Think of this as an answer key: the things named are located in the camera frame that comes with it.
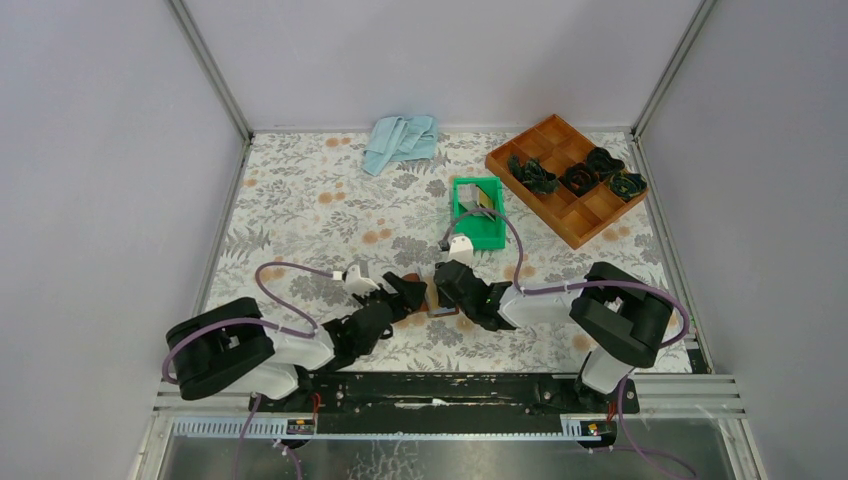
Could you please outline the brown leather card holder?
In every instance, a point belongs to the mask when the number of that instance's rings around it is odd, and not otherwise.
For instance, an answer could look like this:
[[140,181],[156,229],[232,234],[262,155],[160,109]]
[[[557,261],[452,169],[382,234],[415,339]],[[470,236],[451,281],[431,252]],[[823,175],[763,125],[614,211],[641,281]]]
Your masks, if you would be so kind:
[[439,296],[431,275],[421,275],[419,273],[409,273],[402,277],[405,281],[423,282],[427,289],[424,297],[424,302],[418,312],[424,312],[429,318],[441,318],[456,316],[459,314],[459,309],[443,307],[439,303]]

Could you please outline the silver credit card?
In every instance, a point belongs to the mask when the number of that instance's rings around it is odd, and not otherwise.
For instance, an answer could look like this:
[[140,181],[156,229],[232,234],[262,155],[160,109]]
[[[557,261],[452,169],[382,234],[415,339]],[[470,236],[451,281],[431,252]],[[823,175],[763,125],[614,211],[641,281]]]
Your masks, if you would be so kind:
[[495,210],[496,204],[478,184],[465,183],[457,186],[458,203],[466,211],[479,208]]

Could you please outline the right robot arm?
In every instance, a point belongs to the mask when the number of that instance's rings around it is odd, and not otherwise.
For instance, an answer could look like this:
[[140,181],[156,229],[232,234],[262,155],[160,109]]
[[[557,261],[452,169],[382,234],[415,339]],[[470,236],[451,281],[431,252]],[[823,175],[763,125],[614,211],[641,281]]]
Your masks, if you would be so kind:
[[607,405],[633,370],[655,364],[672,313],[682,310],[665,291],[607,262],[594,263],[575,283],[528,287],[488,284],[471,267],[451,260],[436,267],[433,282],[440,302],[489,331],[578,325],[596,343],[573,386],[575,402],[589,412]]

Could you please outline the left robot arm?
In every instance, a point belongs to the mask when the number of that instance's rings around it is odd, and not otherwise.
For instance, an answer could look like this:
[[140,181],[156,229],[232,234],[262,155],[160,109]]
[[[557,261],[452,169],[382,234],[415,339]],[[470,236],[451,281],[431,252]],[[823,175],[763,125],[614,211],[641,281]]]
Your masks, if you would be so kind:
[[394,334],[394,324],[419,311],[427,285],[386,273],[376,282],[352,265],[328,273],[359,305],[353,313],[319,323],[303,310],[281,306],[306,320],[298,330],[264,319],[257,301],[241,297],[183,321],[166,334],[162,378],[194,401],[238,386],[296,411],[309,401],[311,372],[334,372],[371,354]]

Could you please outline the green plastic basket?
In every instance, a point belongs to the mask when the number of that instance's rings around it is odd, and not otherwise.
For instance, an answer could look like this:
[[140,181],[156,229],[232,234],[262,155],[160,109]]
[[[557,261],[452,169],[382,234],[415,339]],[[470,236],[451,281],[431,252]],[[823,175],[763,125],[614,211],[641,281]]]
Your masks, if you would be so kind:
[[[496,176],[458,177],[452,182],[451,219],[457,219],[467,211],[458,203],[457,186],[465,183],[478,184],[496,204],[495,210],[505,213],[503,184]],[[506,225],[503,219],[491,213],[474,213],[459,220],[454,232],[471,239],[475,250],[502,250],[506,245]]]

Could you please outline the floral table mat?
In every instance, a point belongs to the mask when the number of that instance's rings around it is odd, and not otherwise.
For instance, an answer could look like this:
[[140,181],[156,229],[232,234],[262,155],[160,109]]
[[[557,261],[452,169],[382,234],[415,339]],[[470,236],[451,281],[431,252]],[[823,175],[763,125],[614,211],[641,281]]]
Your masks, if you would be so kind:
[[[482,177],[487,154],[507,132],[441,135],[430,160],[389,164],[379,175],[363,168],[364,133],[265,133],[254,139],[206,305],[243,296],[257,300],[272,322],[304,329],[286,301],[328,321],[355,309],[328,278],[363,261],[373,277],[417,273],[442,258],[438,241],[450,220],[450,187],[458,177]],[[504,249],[480,252],[475,273],[522,284],[583,276],[607,261],[661,289],[669,286],[660,242],[644,205],[598,236],[570,248],[511,192],[506,214],[516,226]],[[358,371],[564,372],[578,370],[594,347],[572,323],[489,332],[462,315],[415,314],[393,336],[360,358]]]

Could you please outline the dark rolled sock left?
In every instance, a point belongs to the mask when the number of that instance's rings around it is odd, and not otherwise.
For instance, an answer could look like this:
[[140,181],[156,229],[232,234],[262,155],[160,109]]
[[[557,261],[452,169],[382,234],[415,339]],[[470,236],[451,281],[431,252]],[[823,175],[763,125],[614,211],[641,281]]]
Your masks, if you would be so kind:
[[522,162],[517,155],[511,155],[507,167],[512,176],[533,194],[549,195],[558,189],[558,177],[543,168],[537,158]]

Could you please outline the dark rolled sock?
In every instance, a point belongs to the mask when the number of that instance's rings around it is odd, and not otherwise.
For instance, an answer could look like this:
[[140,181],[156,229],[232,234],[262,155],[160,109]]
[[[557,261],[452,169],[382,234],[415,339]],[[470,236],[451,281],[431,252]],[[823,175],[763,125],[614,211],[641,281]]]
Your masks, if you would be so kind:
[[586,156],[585,164],[599,182],[607,180],[610,176],[625,168],[622,160],[614,158],[607,149],[602,147],[595,147],[590,150]]
[[559,182],[576,197],[589,193],[600,183],[585,163],[568,167],[559,177]]
[[517,155],[511,155],[507,167],[512,176],[533,194],[549,195],[558,189],[558,177],[543,168],[537,158],[522,162]]
[[624,202],[630,202],[648,189],[647,181],[638,173],[619,171],[606,182],[610,191]]

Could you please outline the orange compartment tray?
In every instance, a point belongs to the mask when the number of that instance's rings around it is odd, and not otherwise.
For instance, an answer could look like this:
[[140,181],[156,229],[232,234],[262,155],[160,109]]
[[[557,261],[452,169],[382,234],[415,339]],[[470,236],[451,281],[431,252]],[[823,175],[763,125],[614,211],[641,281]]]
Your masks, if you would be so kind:
[[649,190],[641,174],[556,114],[492,150],[485,165],[574,249],[638,205]]

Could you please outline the light blue cloth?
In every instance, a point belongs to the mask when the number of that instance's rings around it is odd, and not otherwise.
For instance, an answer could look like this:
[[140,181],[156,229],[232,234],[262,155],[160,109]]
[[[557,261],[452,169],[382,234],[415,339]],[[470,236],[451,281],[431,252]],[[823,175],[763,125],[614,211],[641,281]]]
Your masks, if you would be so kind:
[[377,176],[390,162],[432,159],[438,136],[438,121],[432,116],[384,117],[370,133],[362,168]]

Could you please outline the dark rolled sock middle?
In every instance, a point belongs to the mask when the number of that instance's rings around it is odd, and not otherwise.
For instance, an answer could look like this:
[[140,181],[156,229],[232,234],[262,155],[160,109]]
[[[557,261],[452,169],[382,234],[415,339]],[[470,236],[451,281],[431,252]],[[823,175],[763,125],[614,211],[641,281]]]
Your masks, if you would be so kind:
[[589,193],[600,183],[585,163],[568,167],[559,177],[559,182],[576,197]]

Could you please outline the dark rolled sock top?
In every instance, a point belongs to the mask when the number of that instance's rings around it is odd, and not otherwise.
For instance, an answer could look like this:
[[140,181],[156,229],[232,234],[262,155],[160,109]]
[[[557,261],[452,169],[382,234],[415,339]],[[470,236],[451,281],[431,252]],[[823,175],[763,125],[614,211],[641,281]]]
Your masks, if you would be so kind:
[[607,180],[610,176],[625,168],[622,160],[614,158],[607,149],[602,147],[595,147],[590,150],[586,156],[585,164],[599,182]]

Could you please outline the dark rolled sock right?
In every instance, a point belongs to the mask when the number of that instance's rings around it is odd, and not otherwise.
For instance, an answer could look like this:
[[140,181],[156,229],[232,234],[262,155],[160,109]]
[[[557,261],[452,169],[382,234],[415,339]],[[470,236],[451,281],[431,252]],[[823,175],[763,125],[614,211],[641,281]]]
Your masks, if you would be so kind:
[[610,191],[624,202],[630,202],[648,189],[647,181],[638,173],[619,171],[606,182]]

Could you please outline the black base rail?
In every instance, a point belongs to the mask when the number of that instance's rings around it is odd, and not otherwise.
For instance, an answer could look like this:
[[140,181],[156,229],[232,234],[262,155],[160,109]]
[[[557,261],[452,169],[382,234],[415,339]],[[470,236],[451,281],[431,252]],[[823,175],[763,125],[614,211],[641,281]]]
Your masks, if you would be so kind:
[[600,394],[568,374],[336,372],[305,374],[258,410],[303,414],[324,435],[511,436],[560,434],[563,418],[604,422],[640,404],[633,381]]

